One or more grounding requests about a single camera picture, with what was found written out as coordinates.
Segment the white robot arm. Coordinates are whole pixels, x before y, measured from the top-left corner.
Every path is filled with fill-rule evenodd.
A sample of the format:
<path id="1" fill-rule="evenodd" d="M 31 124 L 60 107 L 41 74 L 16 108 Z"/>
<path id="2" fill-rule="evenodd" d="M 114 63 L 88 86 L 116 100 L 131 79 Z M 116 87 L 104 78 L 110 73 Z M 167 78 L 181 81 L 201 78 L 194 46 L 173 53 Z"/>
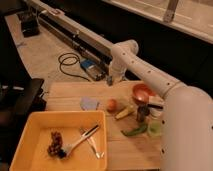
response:
<path id="1" fill-rule="evenodd" d="M 213 171 L 213 99 L 137 56 L 136 41 L 110 47 L 109 75 L 115 82 L 133 72 L 164 100 L 162 171 Z"/>

